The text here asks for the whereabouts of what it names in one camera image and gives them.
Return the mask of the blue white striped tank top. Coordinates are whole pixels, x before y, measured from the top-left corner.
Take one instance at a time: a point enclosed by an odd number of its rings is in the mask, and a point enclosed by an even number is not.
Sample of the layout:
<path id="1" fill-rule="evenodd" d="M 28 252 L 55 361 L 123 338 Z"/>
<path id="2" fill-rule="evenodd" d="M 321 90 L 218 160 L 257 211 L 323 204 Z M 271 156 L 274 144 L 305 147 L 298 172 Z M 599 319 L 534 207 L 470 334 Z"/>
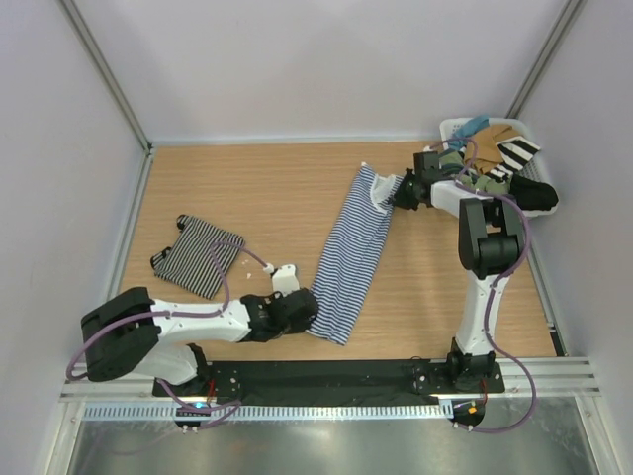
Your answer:
<path id="1" fill-rule="evenodd" d="M 326 239 L 311 288 L 318 311 L 308 333 L 345 345 L 363 309 L 386 245 L 402 179 L 363 162 Z"/>

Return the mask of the black white striped tank top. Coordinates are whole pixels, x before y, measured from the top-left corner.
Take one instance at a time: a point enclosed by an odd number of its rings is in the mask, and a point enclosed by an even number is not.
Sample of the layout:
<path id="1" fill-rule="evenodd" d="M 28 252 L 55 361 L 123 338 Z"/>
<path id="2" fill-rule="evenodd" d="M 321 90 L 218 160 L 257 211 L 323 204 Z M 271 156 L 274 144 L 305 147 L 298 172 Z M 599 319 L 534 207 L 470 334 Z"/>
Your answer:
<path id="1" fill-rule="evenodd" d="M 205 220 L 180 215 L 176 220 L 177 240 L 150 259 L 154 275 L 195 295 L 209 299 L 223 286 L 245 239 Z"/>

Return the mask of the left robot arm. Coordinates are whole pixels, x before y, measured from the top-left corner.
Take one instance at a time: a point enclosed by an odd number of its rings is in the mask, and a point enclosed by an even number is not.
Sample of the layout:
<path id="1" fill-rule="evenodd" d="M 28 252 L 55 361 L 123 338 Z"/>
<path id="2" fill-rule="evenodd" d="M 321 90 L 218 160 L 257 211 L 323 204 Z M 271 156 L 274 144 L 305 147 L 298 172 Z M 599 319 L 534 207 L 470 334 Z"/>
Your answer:
<path id="1" fill-rule="evenodd" d="M 177 304 L 131 288 L 81 319 L 86 371 L 92 382 L 130 373 L 161 379 L 187 395 L 202 394 L 210 383 L 206 358 L 197 341 L 263 343 L 302 333 L 317 314 L 307 288 L 269 296 L 246 295 L 228 304 Z"/>

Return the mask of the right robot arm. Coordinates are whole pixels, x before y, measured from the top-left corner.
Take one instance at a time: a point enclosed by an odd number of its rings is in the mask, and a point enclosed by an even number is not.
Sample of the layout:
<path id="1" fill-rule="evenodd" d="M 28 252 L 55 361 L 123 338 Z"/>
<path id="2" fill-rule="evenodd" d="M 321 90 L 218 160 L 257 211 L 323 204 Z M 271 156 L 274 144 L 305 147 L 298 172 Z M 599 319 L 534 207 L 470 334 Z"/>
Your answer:
<path id="1" fill-rule="evenodd" d="M 458 219 L 458 256 L 468 288 L 445 377 L 454 390 L 474 392 L 495 377 L 496 356 L 501 354 L 495 341 L 497 314 L 509 278 L 531 244 L 527 219 L 511 198 L 469 189 L 445 175 L 433 151 L 413 156 L 413 167 L 391 202 L 405 210 L 424 205 Z"/>

